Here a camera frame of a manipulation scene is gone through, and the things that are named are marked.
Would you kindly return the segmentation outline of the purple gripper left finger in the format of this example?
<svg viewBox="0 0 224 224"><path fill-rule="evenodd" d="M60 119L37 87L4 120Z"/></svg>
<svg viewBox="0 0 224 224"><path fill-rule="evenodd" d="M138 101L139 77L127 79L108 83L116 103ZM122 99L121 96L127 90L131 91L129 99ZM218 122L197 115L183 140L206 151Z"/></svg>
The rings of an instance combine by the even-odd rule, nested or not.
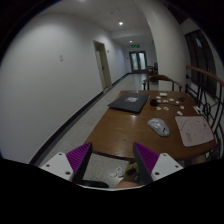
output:
<svg viewBox="0 0 224 224"><path fill-rule="evenodd" d="M41 169L73 183L80 183L86 171L92 143L83 144L68 153L59 152L47 161Z"/></svg>

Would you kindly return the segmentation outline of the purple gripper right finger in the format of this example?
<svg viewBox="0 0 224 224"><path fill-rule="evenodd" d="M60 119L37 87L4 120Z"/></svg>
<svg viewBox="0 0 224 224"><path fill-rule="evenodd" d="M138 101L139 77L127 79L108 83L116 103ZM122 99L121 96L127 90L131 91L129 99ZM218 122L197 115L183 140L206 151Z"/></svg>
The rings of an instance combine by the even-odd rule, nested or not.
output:
<svg viewBox="0 0 224 224"><path fill-rule="evenodd" d="M137 142L133 143L133 154L144 185L182 169L182 166L167 153L158 154Z"/></svg>

